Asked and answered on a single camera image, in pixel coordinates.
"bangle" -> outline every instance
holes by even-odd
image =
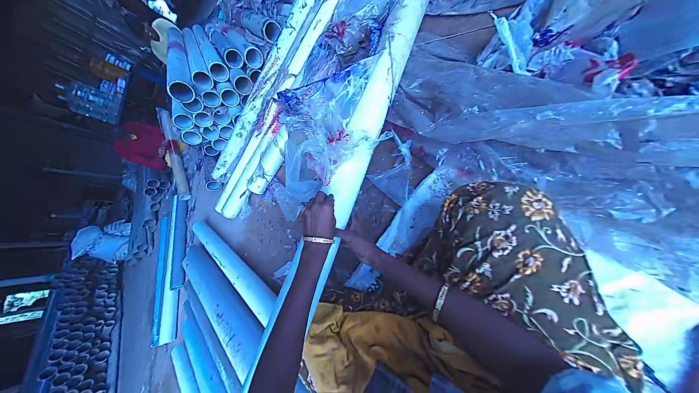
[[[303,241],[310,241],[311,243],[321,243],[321,244],[333,244],[335,243],[335,239],[331,238],[316,238],[313,236],[304,236]]]
[[[435,309],[432,310],[432,320],[437,322],[439,318],[439,313],[442,311],[442,306],[444,306],[444,300],[447,298],[447,292],[449,291],[449,285],[442,285],[442,289],[439,290],[439,295],[437,295],[437,301],[435,302]]]

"stack of pipes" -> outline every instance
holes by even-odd
[[[279,36],[277,22],[246,12],[243,26],[269,42]],[[168,93],[172,123],[188,145],[202,145],[217,156],[233,135],[240,113],[259,79],[260,49],[233,29],[201,25],[168,35]]]
[[[192,230],[203,246],[182,262],[189,280],[175,374],[183,392],[239,392],[277,297],[205,222]]]
[[[262,194],[281,167],[288,133],[278,122],[280,107],[272,98],[277,92],[300,85],[301,78],[296,76],[337,4],[338,0],[303,0],[289,12],[284,29],[270,51],[271,60],[261,72],[261,82],[250,95],[251,101],[240,114],[233,136],[212,172],[214,180],[226,183],[215,207],[224,217],[237,217],[248,196]],[[245,15],[243,21],[250,21]]]

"yellow object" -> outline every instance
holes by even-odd
[[[464,392],[500,391],[499,382],[427,315],[345,313],[341,306],[319,303],[303,360],[317,392],[361,393],[377,362],[413,392],[427,393],[436,373]]]
[[[174,23],[167,19],[159,18],[153,21],[151,27],[158,32],[160,35],[160,41],[150,41],[150,49],[153,51],[153,55],[160,59],[163,64],[168,64],[168,29],[171,27],[179,30]]]

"white pvc pipe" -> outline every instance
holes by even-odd
[[[231,84],[241,96],[250,94],[252,91],[252,81],[242,69],[231,70]]]
[[[185,110],[182,103],[173,100],[173,124],[178,129],[191,129],[194,127],[194,120],[192,120],[192,114]]]
[[[182,131],[180,138],[182,139],[182,142],[192,146],[196,146],[202,141],[201,134],[193,129]]]
[[[299,36],[298,34],[300,31],[310,28],[310,21],[314,20],[316,13],[320,12],[318,7],[315,7],[315,4],[316,0],[298,0],[294,4],[291,15],[284,25],[284,29],[277,43],[272,47],[270,59],[267,61],[262,75],[254,87],[254,91],[251,94],[252,98],[250,102],[245,105],[245,110],[236,122],[233,136],[229,139],[226,150],[224,150],[223,154],[221,154],[221,157],[219,157],[216,162],[216,166],[211,173],[212,178],[220,180],[226,175],[226,172],[233,171],[231,165],[236,162],[236,159],[240,155],[240,151],[245,146],[247,137],[257,124],[259,112],[262,110],[263,106],[266,107],[265,102],[270,99],[270,97],[268,97],[268,92],[277,78],[282,63],[286,60],[296,37]],[[319,7],[323,9],[325,4],[327,4],[327,2]]]
[[[289,133],[286,126],[282,126],[272,143],[267,146],[257,169],[247,183],[247,189],[253,194],[262,195],[284,164],[284,147],[287,139],[289,139]]]
[[[219,96],[221,96],[221,102],[225,106],[236,106],[240,104],[240,96],[230,82],[217,83],[216,91]]]
[[[174,27],[168,29],[168,63],[168,94],[177,101],[190,102],[194,99],[194,89],[189,85],[192,76],[189,73],[185,41],[180,30]]]
[[[201,135],[208,139],[209,141],[215,141],[219,138],[219,133],[218,130],[216,130],[215,126],[211,127],[202,127],[201,128]]]
[[[206,222],[195,222],[192,225],[192,231],[262,326],[266,326],[277,301],[277,295]]]
[[[194,32],[196,43],[199,45],[201,56],[208,65],[211,78],[217,82],[227,81],[229,77],[228,67],[226,67],[226,64],[223,64],[221,57],[218,52],[216,52],[214,45],[209,41],[209,37],[206,35],[204,29],[198,24],[195,24],[192,27],[192,31]]]
[[[221,187],[223,187],[223,184],[218,180],[209,180],[206,182],[206,189],[209,191],[218,191]]]
[[[206,154],[206,155],[216,156],[219,153],[220,153],[220,151],[214,149],[214,147],[211,146],[211,144],[204,146],[204,154]]]
[[[216,90],[207,90],[201,93],[201,102],[207,108],[216,108],[221,105],[221,96],[218,95]]]
[[[226,140],[231,138],[231,135],[233,135],[233,127],[230,124],[219,126],[219,135]]]
[[[233,47],[243,54],[245,65],[254,69],[262,67],[264,57],[262,56],[260,49],[257,49],[255,45],[247,42],[245,37],[238,34],[238,32],[235,30],[227,31],[226,37],[231,43],[233,43]]]
[[[389,15],[379,41],[380,52],[377,54],[378,59],[375,68],[369,77],[366,89],[347,126],[350,138],[367,136],[376,139],[381,132],[389,104],[393,99],[396,87],[403,75],[405,63],[410,55],[410,49],[415,41],[415,36],[417,35],[417,30],[425,13],[427,3],[428,0],[402,0],[400,3],[396,4],[394,11]],[[352,156],[338,167],[337,171],[330,179],[329,185],[324,189],[327,194],[332,194],[335,197],[337,228],[344,229],[347,226],[347,221],[349,221],[354,202],[359,194],[359,189],[366,174],[366,168],[371,160],[372,153],[373,149],[369,148],[367,145],[357,148]],[[248,378],[243,385],[244,392],[246,392],[250,386],[250,381],[254,374],[255,367],[257,367],[257,362],[259,361],[267,338],[274,326],[279,309],[284,303],[289,287],[296,275],[303,244],[304,242],[302,240],[301,244],[296,249],[294,263],[284,280],[284,285],[279,295],[279,301],[275,304],[275,310],[270,318],[271,323],[268,323],[265,328],[252,371],[248,374]],[[316,286],[313,302],[311,303],[309,315],[306,316],[308,320],[306,331],[308,331],[312,316],[315,314],[320,295],[328,279],[328,274],[330,274],[330,270],[332,269],[333,261],[335,260],[339,247],[340,238],[335,238],[335,243],[330,247],[328,256],[325,259],[320,279]]]
[[[201,56],[199,45],[196,43],[194,33],[191,29],[182,29],[182,35],[185,37],[185,48],[187,49],[187,62],[189,64],[189,72],[191,73],[191,81],[194,87],[205,92],[214,88],[214,80],[209,75],[209,68]]]
[[[192,361],[189,360],[185,343],[180,343],[175,346],[170,352],[170,358],[173,360],[175,375],[177,376],[177,384],[180,386],[181,393],[199,393],[199,388],[196,386],[196,377],[192,368]]]
[[[210,37],[214,46],[218,49],[219,54],[221,54],[223,60],[228,64],[228,67],[239,69],[243,66],[243,54],[233,46],[231,40],[222,32],[212,31]]]
[[[261,71],[259,69],[247,69],[245,73],[253,83],[257,83],[257,80],[260,78]]]
[[[168,250],[165,257],[172,266],[170,281],[166,283],[170,290],[178,290],[185,284],[185,269],[182,260],[185,258],[187,245],[187,201],[172,198],[170,223],[168,226]]]
[[[242,386],[240,385],[240,381],[236,375],[236,370],[233,369],[231,361],[226,355],[226,350],[223,348],[223,345],[221,345],[221,341],[219,341],[218,336],[216,336],[216,331],[214,330],[213,325],[211,325],[209,317],[206,316],[206,311],[204,311],[204,307],[201,305],[201,302],[199,301],[199,298],[192,287],[192,283],[189,281],[185,282],[185,292],[187,293],[187,301],[185,304],[189,306],[189,308],[185,306],[187,317],[189,318],[190,315],[194,316],[194,319],[196,320],[196,323],[204,337],[206,346],[209,348],[211,358],[213,359],[216,368],[221,375],[224,385],[226,385],[226,391],[228,393],[239,393]]]
[[[218,125],[231,124],[231,114],[228,113],[227,106],[222,105],[214,110],[214,123]]]
[[[244,381],[262,337],[262,325],[200,245],[189,247],[183,264],[239,381]]]
[[[189,360],[192,361],[196,384],[203,393],[225,392],[226,388],[221,374],[219,374],[216,363],[214,363],[211,352],[206,345],[206,340],[204,340],[203,334],[194,320],[194,312],[188,301],[185,301],[183,308],[187,314],[187,319],[182,322],[182,335],[187,344]]]
[[[207,111],[207,109],[208,108],[205,108],[201,112],[197,112],[194,114],[194,117],[193,117],[194,124],[196,124],[200,127],[211,127],[211,125],[214,124],[214,118]]]
[[[223,149],[226,148],[226,143],[228,143],[228,141],[226,141],[226,140],[223,139],[223,138],[219,138],[219,139],[217,139],[217,140],[215,140],[215,141],[211,141],[211,147],[213,147],[214,149],[216,149],[216,150],[222,152]]]
[[[279,24],[265,15],[245,11],[241,19],[246,30],[269,43],[274,43],[282,32]]]
[[[204,109],[204,104],[201,103],[201,100],[198,97],[194,97],[193,100],[187,103],[183,103],[182,107],[187,111],[192,114],[201,112]]]

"plastic wrap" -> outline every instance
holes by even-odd
[[[364,138],[350,142],[345,131],[363,94],[375,57],[361,60],[330,78],[278,94],[280,122],[286,124],[287,191],[309,201]]]

